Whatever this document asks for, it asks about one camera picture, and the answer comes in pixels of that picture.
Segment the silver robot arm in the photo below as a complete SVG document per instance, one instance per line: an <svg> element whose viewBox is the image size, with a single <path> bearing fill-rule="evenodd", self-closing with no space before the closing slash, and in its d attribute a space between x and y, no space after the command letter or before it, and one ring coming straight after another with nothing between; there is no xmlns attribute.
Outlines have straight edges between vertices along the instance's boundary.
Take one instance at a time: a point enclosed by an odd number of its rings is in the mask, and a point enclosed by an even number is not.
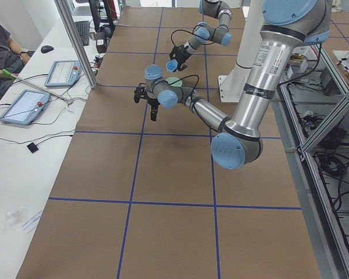
<svg viewBox="0 0 349 279"><path fill-rule="evenodd" d="M174 87L162 69L145 69L145 83L134 93L134 100L145 99L156 120L159 106L183 104L216 131L211 142L214 161L225 169L238 169L256 160L263 150L259 125L273 98L280 78L296 47L320 44L329 36L330 1L263 1L261 45L243 86L237 109L229 117L190 87Z"/></svg>
<svg viewBox="0 0 349 279"><path fill-rule="evenodd" d="M217 27L205 22L198 23L191 37L183 45L174 45L166 64L168 72L184 70L186 61L206 42L228 46L232 39L229 33L232 11L223 1L201 1L200 13L218 20ZM158 65L150 65L144 70L146 100L151 106L150 118L156 120L159 106L172 108L182 104L189 108L202 121L215 128L230 120L220 109L198 95L195 87L176 87L163 78L163 71Z"/></svg>

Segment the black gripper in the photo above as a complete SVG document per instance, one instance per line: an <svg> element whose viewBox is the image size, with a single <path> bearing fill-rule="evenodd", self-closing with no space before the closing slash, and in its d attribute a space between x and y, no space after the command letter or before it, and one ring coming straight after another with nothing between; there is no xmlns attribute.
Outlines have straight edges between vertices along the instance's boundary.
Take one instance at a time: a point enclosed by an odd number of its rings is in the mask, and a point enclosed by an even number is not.
<svg viewBox="0 0 349 279"><path fill-rule="evenodd" d="M150 118L151 121L155 121L157 119L158 108L160 103L155 95L147 93L147 102L151 106Z"/></svg>
<svg viewBox="0 0 349 279"><path fill-rule="evenodd" d="M177 71L187 68L186 60L191 56L187 49L188 47L184 45L174 46L169 54L170 60L177 60Z"/></svg>

